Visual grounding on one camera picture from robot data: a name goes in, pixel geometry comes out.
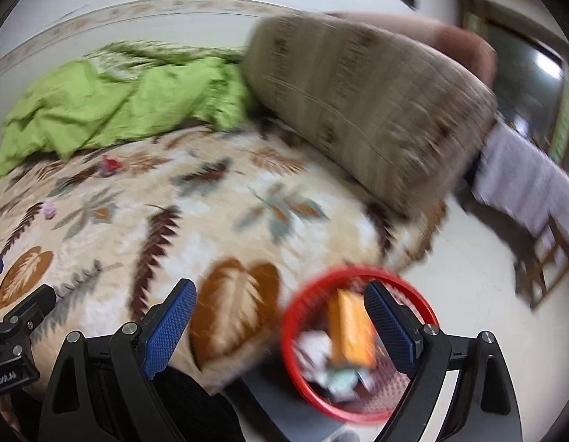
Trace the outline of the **wooden chair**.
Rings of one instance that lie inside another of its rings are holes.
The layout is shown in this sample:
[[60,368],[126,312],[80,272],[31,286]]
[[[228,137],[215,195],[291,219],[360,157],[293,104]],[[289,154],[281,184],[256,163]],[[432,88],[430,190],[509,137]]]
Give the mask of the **wooden chair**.
[[[539,252],[537,245],[543,235],[551,235],[552,241],[547,249]],[[555,266],[557,259],[562,259],[563,266],[548,280],[546,269]],[[569,236],[564,234],[562,225],[552,214],[548,214],[530,249],[515,261],[514,273],[515,293],[527,300],[531,311],[540,307],[569,273]]]

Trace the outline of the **small purple ball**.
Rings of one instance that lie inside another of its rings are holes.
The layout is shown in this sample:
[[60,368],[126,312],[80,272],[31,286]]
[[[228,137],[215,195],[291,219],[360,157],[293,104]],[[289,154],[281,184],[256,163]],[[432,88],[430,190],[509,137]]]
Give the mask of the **small purple ball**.
[[43,204],[43,216],[47,221],[52,220],[57,215],[57,206],[51,201]]

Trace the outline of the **leaf pattern bed blanket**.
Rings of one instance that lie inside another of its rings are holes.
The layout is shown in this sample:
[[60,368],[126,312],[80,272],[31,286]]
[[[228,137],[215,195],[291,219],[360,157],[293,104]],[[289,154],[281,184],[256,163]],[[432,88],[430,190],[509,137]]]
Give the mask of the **leaf pattern bed blanket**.
[[[200,305],[172,365],[217,392],[268,354],[290,300],[342,264],[399,273],[429,251],[439,201],[398,218],[343,170],[288,136],[204,126],[0,179],[0,319],[42,284],[55,308],[33,332],[48,378],[64,336],[138,320],[182,278]],[[123,163],[104,178],[102,157]],[[43,216],[51,201],[57,215]]]

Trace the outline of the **teal tissue pack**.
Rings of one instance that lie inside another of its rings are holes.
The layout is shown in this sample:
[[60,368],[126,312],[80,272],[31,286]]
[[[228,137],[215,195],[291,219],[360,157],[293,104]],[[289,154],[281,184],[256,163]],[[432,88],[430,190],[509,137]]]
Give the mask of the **teal tissue pack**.
[[324,389],[334,401],[349,401],[357,398],[355,387],[359,382],[359,374],[353,368],[327,369]]

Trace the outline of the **table with lavender cloth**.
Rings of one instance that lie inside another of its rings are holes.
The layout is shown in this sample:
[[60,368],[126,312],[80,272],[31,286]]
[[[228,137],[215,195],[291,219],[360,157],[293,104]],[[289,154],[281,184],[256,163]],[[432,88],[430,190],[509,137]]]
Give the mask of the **table with lavender cloth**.
[[552,217],[569,239],[568,174],[503,123],[486,140],[472,194],[534,236]]

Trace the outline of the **red purple candy wrapper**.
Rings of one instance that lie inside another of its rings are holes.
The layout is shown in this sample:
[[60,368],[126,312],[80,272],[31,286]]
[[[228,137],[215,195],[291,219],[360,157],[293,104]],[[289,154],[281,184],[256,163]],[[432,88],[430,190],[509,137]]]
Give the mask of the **red purple candy wrapper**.
[[99,164],[99,172],[104,178],[110,177],[121,170],[123,170],[121,161],[106,156],[102,157],[102,161]]

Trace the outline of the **red mesh trash basket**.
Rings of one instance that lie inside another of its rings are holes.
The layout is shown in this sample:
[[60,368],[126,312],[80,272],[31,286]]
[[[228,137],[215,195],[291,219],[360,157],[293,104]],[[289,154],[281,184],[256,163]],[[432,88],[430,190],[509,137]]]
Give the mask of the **red mesh trash basket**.
[[409,383],[366,314],[363,293],[373,280],[420,322],[438,323],[418,290],[376,266],[338,266],[314,277],[282,321],[281,355],[293,385],[319,411],[348,423],[385,422]]

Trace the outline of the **green quilt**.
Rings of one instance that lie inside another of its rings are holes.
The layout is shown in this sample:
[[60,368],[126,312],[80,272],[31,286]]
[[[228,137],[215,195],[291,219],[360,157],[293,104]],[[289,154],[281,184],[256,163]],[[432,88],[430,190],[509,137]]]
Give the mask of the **green quilt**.
[[75,153],[137,141],[193,118],[232,131],[252,94],[238,49],[120,41],[31,84],[2,123],[0,178],[34,154]]

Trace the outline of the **striped beige bolster pillow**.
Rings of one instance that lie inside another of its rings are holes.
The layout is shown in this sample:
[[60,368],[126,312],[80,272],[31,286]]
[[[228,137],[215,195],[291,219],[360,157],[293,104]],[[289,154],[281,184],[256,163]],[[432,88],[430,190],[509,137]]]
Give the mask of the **striped beige bolster pillow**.
[[495,122],[492,88],[453,59],[329,15],[261,20],[241,70],[262,105],[405,218],[456,186]]

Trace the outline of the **orange ointment box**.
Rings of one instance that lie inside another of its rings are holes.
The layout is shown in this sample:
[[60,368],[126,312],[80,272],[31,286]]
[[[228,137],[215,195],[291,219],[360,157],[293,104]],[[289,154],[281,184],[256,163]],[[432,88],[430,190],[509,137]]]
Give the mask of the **orange ointment box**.
[[328,301],[331,362],[337,367],[374,368],[374,327],[360,293],[336,290]]

